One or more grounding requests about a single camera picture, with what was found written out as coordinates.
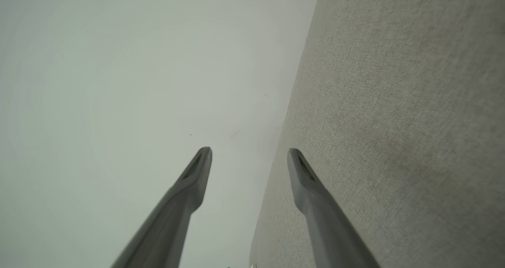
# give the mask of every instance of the fabric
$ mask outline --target fabric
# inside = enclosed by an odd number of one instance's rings
[[[249,266],[315,267],[298,148],[382,267],[505,263],[505,0],[318,0]]]

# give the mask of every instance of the white wall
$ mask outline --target white wall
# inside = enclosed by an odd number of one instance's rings
[[[0,0],[0,266],[105,267],[198,148],[181,267],[246,266],[316,0]]]

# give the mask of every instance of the textured fabric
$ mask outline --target textured fabric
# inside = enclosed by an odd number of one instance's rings
[[[382,267],[505,263],[505,0],[318,0],[249,265],[310,268],[299,148]]]

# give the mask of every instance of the gray fabric surface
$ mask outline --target gray fabric surface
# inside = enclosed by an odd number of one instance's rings
[[[318,0],[251,245],[314,267],[299,148],[383,267],[505,263],[505,0]]]

